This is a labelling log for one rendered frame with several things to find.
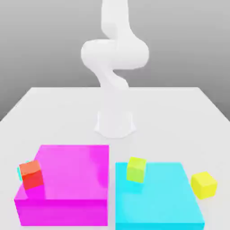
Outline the small lime green cube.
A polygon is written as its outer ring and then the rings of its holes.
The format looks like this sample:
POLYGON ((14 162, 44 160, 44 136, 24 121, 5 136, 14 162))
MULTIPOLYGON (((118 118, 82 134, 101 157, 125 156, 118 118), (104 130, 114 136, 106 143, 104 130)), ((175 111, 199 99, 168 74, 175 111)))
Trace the small lime green cube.
POLYGON ((146 160, 137 157, 131 157, 127 165, 127 180, 138 183, 144 182, 146 172, 146 160))

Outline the small red cube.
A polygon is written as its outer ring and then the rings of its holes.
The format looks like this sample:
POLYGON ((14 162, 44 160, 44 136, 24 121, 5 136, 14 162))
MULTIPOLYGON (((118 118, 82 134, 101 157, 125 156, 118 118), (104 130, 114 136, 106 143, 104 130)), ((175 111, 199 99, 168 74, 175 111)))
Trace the small red cube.
POLYGON ((44 184, 40 163, 33 160, 19 165, 22 183, 25 190, 44 184))

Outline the small cyan cube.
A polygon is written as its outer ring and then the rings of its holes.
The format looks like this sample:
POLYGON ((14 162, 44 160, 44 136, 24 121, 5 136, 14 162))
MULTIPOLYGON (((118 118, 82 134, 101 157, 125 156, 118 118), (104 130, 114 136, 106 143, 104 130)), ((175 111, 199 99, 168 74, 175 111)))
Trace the small cyan cube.
POLYGON ((22 181, 22 175, 21 175, 21 170, 19 166, 17 167, 17 173, 18 173, 19 180, 22 181))

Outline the small yellow cube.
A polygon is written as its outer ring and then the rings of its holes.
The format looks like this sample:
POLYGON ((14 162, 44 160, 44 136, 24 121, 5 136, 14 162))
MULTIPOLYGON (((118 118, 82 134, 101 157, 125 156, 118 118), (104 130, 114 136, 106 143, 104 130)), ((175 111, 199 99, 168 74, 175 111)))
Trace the small yellow cube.
POLYGON ((208 172, 200 172, 192 175, 191 187, 199 199, 205 199, 215 195, 217 181, 208 172))

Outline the large magenta box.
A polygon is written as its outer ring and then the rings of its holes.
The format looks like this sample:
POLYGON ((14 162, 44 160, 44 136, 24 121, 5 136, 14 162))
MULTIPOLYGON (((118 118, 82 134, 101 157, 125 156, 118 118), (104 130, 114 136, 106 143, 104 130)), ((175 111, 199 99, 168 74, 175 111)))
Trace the large magenta box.
POLYGON ((109 146, 42 145, 44 184, 14 198, 22 226, 106 226, 108 224, 109 146))

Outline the large cyan box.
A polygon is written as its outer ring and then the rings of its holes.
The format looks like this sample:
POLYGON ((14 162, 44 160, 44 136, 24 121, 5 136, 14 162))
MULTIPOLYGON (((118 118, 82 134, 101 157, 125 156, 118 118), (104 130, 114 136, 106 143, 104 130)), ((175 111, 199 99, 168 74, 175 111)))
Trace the large cyan box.
POLYGON ((205 221, 181 163, 147 163, 143 183, 115 165, 115 230, 204 230, 205 221))

